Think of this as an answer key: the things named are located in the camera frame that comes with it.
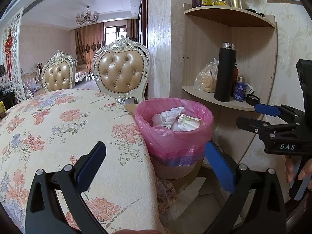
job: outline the white carved room divider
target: white carved room divider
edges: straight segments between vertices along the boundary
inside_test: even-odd
[[[21,67],[19,63],[19,35],[21,29],[21,17],[24,8],[21,8],[4,26],[1,43],[1,56],[7,72],[7,78],[15,92],[17,102],[26,100],[24,88],[21,82]]]

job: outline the trash bag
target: trash bag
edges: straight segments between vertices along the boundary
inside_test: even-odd
[[[194,86],[206,92],[213,93],[216,90],[216,79],[218,76],[219,62],[213,59],[205,68],[197,75]]]
[[[155,114],[184,107],[185,115],[202,119],[203,125],[192,131],[172,131],[153,127]],[[149,155],[164,166],[190,166],[204,157],[204,146],[212,136],[213,115],[201,103],[181,98],[153,98],[141,102],[135,121],[145,140]]]

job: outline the chandelier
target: chandelier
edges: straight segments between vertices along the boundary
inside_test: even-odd
[[[77,23],[78,25],[82,25],[82,24],[84,24],[84,23],[86,23],[86,24],[87,24],[87,23],[92,24],[92,23],[95,23],[95,22],[99,19],[99,13],[97,13],[97,12],[95,11],[95,12],[93,13],[93,15],[91,15],[92,12],[89,11],[89,8],[90,8],[90,6],[87,6],[88,11],[87,11],[86,15],[85,15],[85,12],[84,12],[84,11],[81,12],[81,15],[80,15],[80,14],[77,14],[76,23]]]

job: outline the white carved chair frame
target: white carved chair frame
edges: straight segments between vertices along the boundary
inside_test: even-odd
[[[69,66],[69,71],[70,71],[69,89],[74,88],[75,73],[76,73],[74,58],[71,55],[65,54],[62,51],[58,50],[57,53],[50,60],[46,62],[46,64],[43,66],[43,69],[42,69],[41,80],[42,80],[43,89],[45,92],[49,92],[49,89],[46,85],[46,78],[45,78],[47,69],[49,69],[50,67],[54,65],[58,65],[62,62],[66,62]]]
[[[21,74],[21,77],[22,77],[22,84],[23,84],[23,88],[24,88],[24,92],[25,92],[25,96],[26,96],[26,99],[29,99],[29,98],[33,98],[34,96],[32,95],[32,92],[28,89],[28,87],[25,85],[25,83],[23,82],[23,75],[31,75],[33,73],[36,73],[36,77],[35,77],[35,81],[38,83],[39,82],[39,76],[40,76],[40,69],[39,68],[35,68],[33,71],[31,71],[30,73],[25,73],[23,72]]]
[[[99,74],[99,65],[102,57],[106,55],[109,52],[117,52],[117,53],[122,53],[125,51],[130,51],[130,50],[135,50],[138,52],[142,59],[143,59],[143,71],[142,71],[142,76],[141,80],[138,84],[138,86],[130,90],[128,92],[123,92],[123,93],[118,93],[114,92],[112,90],[109,90],[107,87],[105,87],[104,83],[100,79],[100,74]],[[101,47],[94,55],[93,58],[93,75],[96,81],[96,84],[101,92],[104,92],[116,99],[126,99],[126,98],[132,98],[135,97],[138,100],[138,103],[144,101],[144,92],[147,86],[148,82],[148,76],[149,76],[149,69],[150,66],[152,65],[152,60],[150,57],[150,53],[146,46],[144,46],[141,43],[129,40],[129,38],[124,38],[124,36],[121,36],[121,39],[115,40],[109,45]]]

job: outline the dining table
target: dining table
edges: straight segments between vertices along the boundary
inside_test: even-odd
[[[0,121],[0,201],[23,233],[36,171],[74,165],[98,141],[106,145],[106,157],[81,194],[95,218],[108,233],[166,232],[159,220],[153,167],[132,115],[102,92],[66,89],[27,99]],[[57,197],[68,224],[78,229],[61,191]]]

